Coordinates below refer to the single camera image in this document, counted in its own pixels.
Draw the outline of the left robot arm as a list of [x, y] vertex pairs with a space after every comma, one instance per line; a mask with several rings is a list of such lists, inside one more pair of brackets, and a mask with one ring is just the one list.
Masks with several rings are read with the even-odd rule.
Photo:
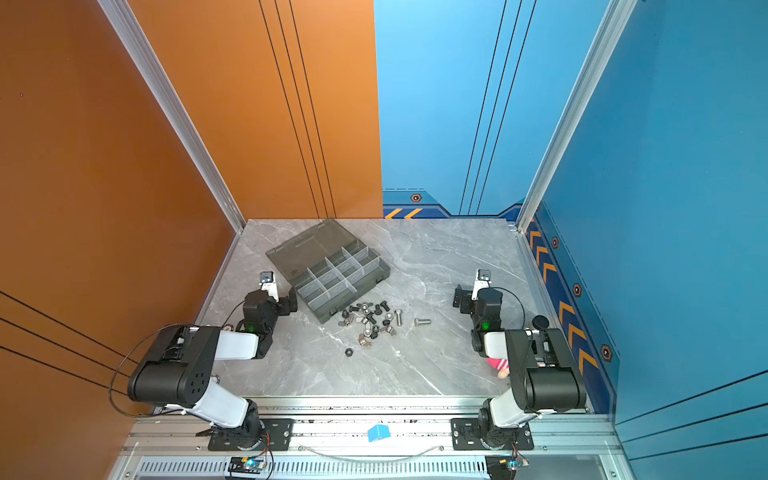
[[236, 395], [212, 376], [217, 361], [251, 361], [266, 356], [277, 320], [298, 310], [295, 288], [279, 296], [268, 287], [246, 295], [244, 318], [232, 330], [173, 324], [153, 333], [152, 345], [128, 380], [130, 400], [168, 407], [209, 424], [202, 436], [211, 450], [270, 450], [271, 435], [253, 400]]

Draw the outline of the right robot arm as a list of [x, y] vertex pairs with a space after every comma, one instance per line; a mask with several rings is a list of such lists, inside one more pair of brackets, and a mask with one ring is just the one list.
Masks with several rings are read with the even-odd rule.
[[537, 315], [529, 327], [501, 325], [503, 292], [458, 286], [453, 306], [470, 316], [472, 348], [500, 367], [508, 382], [502, 394], [486, 399], [475, 421], [457, 425], [458, 449], [531, 450], [528, 424], [543, 414], [587, 406], [588, 393], [563, 332]]

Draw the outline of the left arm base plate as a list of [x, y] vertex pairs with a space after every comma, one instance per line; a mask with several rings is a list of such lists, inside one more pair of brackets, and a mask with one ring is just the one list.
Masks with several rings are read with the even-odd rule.
[[253, 454], [262, 451], [285, 452], [293, 436], [294, 420], [290, 418], [268, 418], [261, 420], [261, 436], [258, 439], [237, 437], [230, 433], [211, 435], [207, 449], [214, 452], [242, 451]]

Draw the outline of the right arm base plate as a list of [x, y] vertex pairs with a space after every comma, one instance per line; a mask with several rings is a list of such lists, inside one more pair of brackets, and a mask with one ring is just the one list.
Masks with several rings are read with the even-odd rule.
[[487, 432], [482, 431], [477, 418], [453, 418], [450, 424], [453, 449], [456, 451], [532, 451], [535, 448], [528, 424], [518, 428], [491, 426]]

